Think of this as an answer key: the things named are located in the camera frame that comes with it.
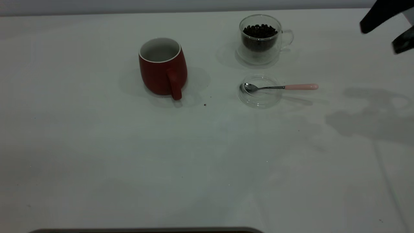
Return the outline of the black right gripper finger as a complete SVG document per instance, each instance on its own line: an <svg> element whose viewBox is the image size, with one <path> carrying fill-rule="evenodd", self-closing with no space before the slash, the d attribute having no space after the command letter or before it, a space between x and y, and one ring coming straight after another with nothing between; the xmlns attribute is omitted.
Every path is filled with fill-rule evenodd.
<svg viewBox="0 0 414 233"><path fill-rule="evenodd" d="M413 8L413 0L377 0L360 22L360 30L367 34L390 18Z"/></svg>
<svg viewBox="0 0 414 233"><path fill-rule="evenodd" d="M392 41L392 48L394 54L401 54L414 47L414 26L399 35Z"/></svg>

